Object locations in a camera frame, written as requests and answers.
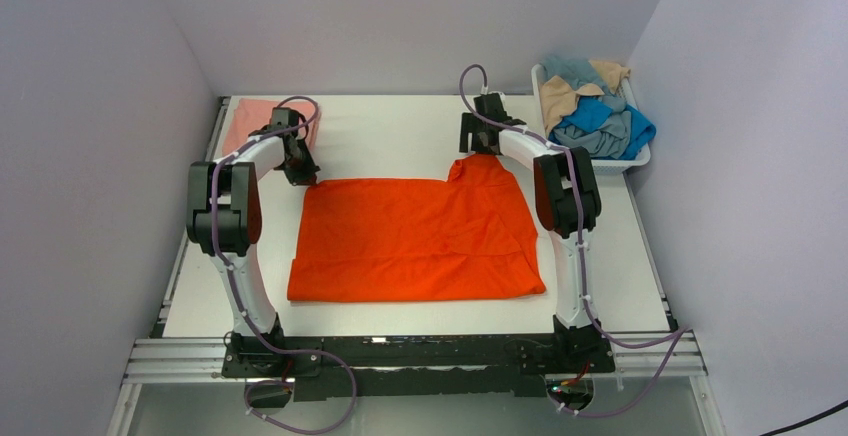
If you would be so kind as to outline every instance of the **beige cloth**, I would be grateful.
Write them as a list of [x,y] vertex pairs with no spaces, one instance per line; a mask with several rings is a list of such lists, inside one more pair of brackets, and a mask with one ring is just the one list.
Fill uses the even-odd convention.
[[607,83],[607,86],[609,86],[610,91],[612,91],[613,94],[618,92],[618,86],[621,84],[621,80],[630,76],[630,68],[612,61],[590,59],[589,64],[595,68],[595,71],[597,71],[601,76],[601,79]]
[[594,83],[584,84],[576,91],[570,84],[559,76],[554,76],[539,88],[539,99],[542,103],[542,117],[545,120],[545,134],[562,121],[571,116],[577,109],[580,96],[603,96],[604,90]]

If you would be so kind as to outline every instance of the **clothes pile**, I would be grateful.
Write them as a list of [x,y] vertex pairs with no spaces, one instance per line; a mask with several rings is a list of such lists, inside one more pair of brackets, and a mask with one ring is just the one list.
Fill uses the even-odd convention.
[[595,159],[632,160],[657,133],[636,108],[617,96],[630,68],[611,61],[562,59],[542,63],[547,82],[539,88],[548,139],[584,147]]

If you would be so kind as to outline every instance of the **gray-blue cloth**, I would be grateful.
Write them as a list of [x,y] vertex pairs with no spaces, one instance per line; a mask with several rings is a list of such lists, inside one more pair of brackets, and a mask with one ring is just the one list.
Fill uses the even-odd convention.
[[569,148],[582,146],[593,158],[635,159],[639,149],[653,139],[654,125],[613,94],[588,59],[550,56],[542,64],[548,80],[559,76],[574,89],[594,83],[605,93],[597,99],[581,97],[574,113],[553,128],[548,136],[551,141]]

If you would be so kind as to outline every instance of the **white table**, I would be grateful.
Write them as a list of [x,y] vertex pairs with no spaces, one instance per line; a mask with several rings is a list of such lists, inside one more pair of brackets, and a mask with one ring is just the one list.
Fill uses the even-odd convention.
[[[251,96],[279,101],[284,96]],[[323,116],[313,156],[319,179],[430,178],[444,180],[457,151],[457,96],[315,96]],[[229,128],[240,97],[233,97],[218,138]],[[541,130],[532,96],[509,96],[513,117]],[[507,158],[531,212],[532,173]],[[592,259],[596,308],[610,331],[668,331],[663,303],[624,177],[599,176],[602,213],[594,231]],[[554,254],[548,232],[537,221],[539,270],[548,291],[511,300],[432,303],[291,303],[289,268],[305,188],[288,184],[282,172],[259,183],[263,232],[260,266],[271,303],[289,336],[545,333],[556,306]],[[224,287],[208,256],[189,244],[178,272],[165,325],[166,337],[217,337],[232,330]]]

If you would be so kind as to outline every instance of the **gray floor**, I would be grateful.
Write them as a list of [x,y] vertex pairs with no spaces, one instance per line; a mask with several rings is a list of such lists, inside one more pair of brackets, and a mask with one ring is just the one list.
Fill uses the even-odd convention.
[[[645,381],[596,384],[587,412],[607,411],[629,402]],[[279,435],[288,434],[253,416],[245,416],[238,384],[146,385],[142,388],[130,434]],[[332,423],[348,399],[292,403],[271,413],[287,424],[315,429]],[[557,414],[544,398],[510,394],[360,398],[351,419],[334,435],[703,435],[688,378],[662,379],[642,403],[622,416],[582,420]]]

